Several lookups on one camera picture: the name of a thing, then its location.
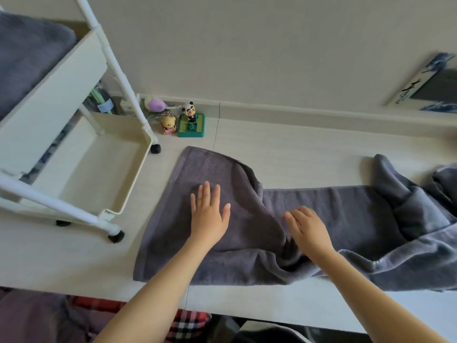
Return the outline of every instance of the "blue and white picture frame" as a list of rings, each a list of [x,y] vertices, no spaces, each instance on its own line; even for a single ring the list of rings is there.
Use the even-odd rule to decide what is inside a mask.
[[[403,89],[398,92],[388,107],[415,109],[420,111],[432,111],[442,113],[457,113],[457,104],[444,103],[443,101],[427,101],[412,99],[416,91],[419,90],[430,78],[444,68],[457,69],[457,55],[453,53],[438,53],[435,55]]]

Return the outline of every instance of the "green square base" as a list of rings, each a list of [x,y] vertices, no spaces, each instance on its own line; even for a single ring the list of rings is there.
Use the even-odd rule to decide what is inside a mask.
[[[203,137],[205,136],[205,116],[203,114],[196,114],[198,116],[197,122],[191,123],[186,115],[182,114],[179,117],[178,124],[178,137]],[[188,129],[188,124],[193,124],[193,130]]]

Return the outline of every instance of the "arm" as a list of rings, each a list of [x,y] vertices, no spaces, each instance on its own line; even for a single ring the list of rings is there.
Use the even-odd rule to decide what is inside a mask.
[[[125,305],[95,343],[162,343],[178,304],[208,251],[229,225],[230,204],[219,213],[220,186],[211,200],[209,183],[191,195],[191,236],[181,250]]]
[[[447,342],[337,253],[312,209],[299,207],[285,219],[302,253],[327,274],[374,342]]]

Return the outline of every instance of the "blue label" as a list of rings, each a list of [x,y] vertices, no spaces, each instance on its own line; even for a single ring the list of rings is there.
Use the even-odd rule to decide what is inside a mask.
[[[100,112],[106,113],[106,112],[109,112],[114,107],[114,103],[113,103],[113,101],[111,101],[111,99],[109,99],[108,101],[102,103],[101,105],[97,105],[97,107]]]

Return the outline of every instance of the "gray wall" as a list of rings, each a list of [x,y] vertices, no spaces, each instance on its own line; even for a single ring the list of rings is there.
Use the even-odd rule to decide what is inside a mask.
[[[134,90],[162,96],[408,113],[378,107],[433,52],[457,52],[457,0],[89,2]],[[73,0],[0,4],[81,18]]]

